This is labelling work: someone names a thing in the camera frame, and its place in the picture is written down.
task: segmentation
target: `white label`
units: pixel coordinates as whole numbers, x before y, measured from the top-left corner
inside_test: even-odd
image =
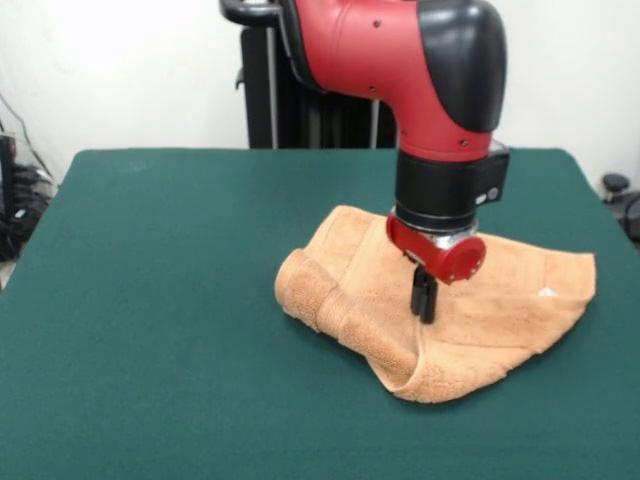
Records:
[[[47,179],[47,180],[49,180],[49,181],[53,182],[53,178],[51,178],[51,177],[49,176],[49,174],[48,174],[47,172],[45,172],[43,169],[41,169],[41,168],[37,168],[37,169],[36,169],[36,172],[38,173],[38,175],[40,175],[40,177],[41,177],[41,178],[45,178],[45,179]]]
[[[538,295],[540,295],[541,297],[557,297],[558,296],[558,294],[549,287],[544,287],[542,290],[538,292]]]

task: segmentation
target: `black metal stand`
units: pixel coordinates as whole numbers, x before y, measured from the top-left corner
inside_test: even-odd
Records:
[[[389,107],[305,87],[293,74],[280,32],[274,33],[273,42],[264,27],[247,27],[241,34],[239,78],[251,148],[395,147]]]

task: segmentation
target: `black cable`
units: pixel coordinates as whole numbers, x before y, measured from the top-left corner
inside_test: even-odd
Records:
[[[27,130],[27,124],[25,123],[24,119],[20,115],[18,115],[18,113],[13,109],[13,107],[9,104],[9,102],[7,102],[7,99],[4,98],[4,95],[2,95],[2,92],[0,92],[0,101],[4,104],[7,110],[9,110],[9,113],[11,113],[11,115],[13,115],[16,118],[16,120],[18,120],[18,123],[20,123],[20,126],[22,127],[22,136],[24,137],[24,141],[27,143],[27,146],[31,150],[31,153],[33,153],[33,156],[36,158],[36,161],[40,164],[42,169],[45,172],[47,172],[47,175],[53,178],[53,175],[51,175],[51,171],[49,170],[49,168],[47,168],[47,165],[44,163],[40,155],[38,155],[38,152],[36,152],[36,149],[33,148],[33,144],[31,143],[31,138],[29,138],[29,132]]]
[[[633,197],[633,199],[627,203],[624,209],[624,233],[631,239],[631,221],[629,220],[629,213],[631,213],[631,207],[640,201],[640,194]]]
[[[20,256],[51,197],[45,193],[48,179],[39,167],[15,163],[15,138],[0,136],[0,146],[4,177],[0,193],[4,200],[0,209],[0,261],[8,261]]]

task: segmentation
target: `folded towel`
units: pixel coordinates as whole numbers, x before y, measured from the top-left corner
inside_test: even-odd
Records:
[[[481,235],[487,257],[469,281],[441,285],[435,322],[409,310],[414,264],[384,217],[337,207],[278,272],[284,311],[364,355],[393,394],[444,402],[503,378],[567,332],[595,294],[591,254]]]

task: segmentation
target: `table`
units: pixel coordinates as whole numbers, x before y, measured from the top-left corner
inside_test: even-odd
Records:
[[[385,213],[391,151],[78,155],[0,296],[0,478],[634,478],[640,257],[560,150],[514,150],[482,230],[593,251],[577,326],[440,405],[388,394],[276,304],[336,204]]]

